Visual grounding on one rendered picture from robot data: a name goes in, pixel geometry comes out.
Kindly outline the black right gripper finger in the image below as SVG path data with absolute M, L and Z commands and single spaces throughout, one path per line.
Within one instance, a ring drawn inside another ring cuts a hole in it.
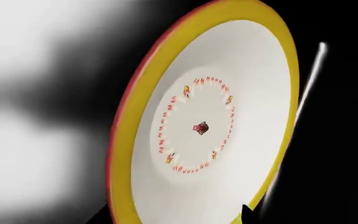
M 247 205 L 242 205 L 241 222 L 242 224 L 255 224 L 255 214 Z

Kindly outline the white bowl with yellow rim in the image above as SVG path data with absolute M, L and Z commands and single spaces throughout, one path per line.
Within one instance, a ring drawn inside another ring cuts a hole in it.
M 213 0 L 150 49 L 114 117 L 114 224 L 231 224 L 255 208 L 295 127 L 298 57 L 260 0 Z

